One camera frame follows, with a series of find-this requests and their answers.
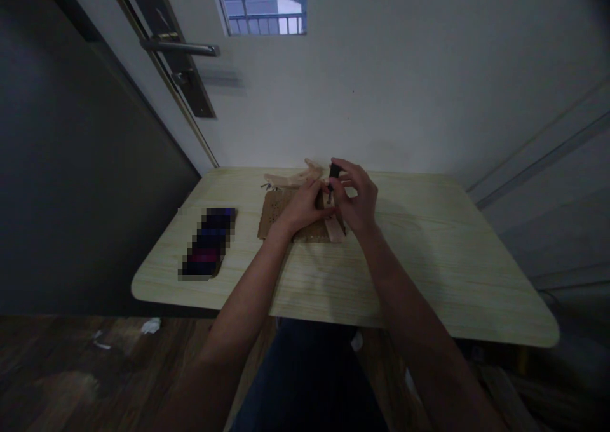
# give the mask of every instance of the person's left hand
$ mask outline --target person's left hand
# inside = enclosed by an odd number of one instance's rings
[[[290,233],[290,236],[293,236],[298,230],[307,227],[312,222],[333,215],[335,208],[318,210],[315,207],[316,197],[318,192],[320,192],[321,186],[322,181],[308,179],[299,188],[273,225],[287,231]]]

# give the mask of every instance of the smartphone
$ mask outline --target smartphone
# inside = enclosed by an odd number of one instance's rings
[[[236,216],[235,208],[206,209],[187,254],[182,256],[179,281],[207,281],[218,275],[234,234]]]

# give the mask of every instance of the cardboard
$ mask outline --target cardboard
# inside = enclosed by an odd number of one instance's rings
[[[283,209],[290,203],[292,197],[297,193],[296,189],[278,189],[269,191],[265,194],[265,201],[262,205],[261,221],[259,222],[258,237],[262,240],[267,238],[267,233]],[[320,191],[316,198],[316,208],[324,208],[324,194]],[[345,232],[345,225],[341,216],[337,215],[337,220]],[[316,243],[330,243],[329,233],[326,230],[324,220],[320,219],[313,224],[298,231],[292,241],[311,241]]]

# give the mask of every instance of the jeans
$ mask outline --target jeans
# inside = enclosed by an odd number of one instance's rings
[[[387,431],[349,344],[355,332],[352,326],[282,319],[232,430]]]

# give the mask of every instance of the light wood tabletop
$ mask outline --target light wood tabletop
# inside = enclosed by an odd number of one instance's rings
[[[220,309],[262,241],[264,173],[207,173],[137,271],[136,299]],[[552,346],[559,328],[470,198],[443,175],[369,173],[379,188],[376,219],[388,243],[453,337]],[[178,268],[206,208],[236,208],[235,233],[216,278],[178,281]],[[383,327],[379,302],[354,234],[341,244],[293,243],[272,316]]]

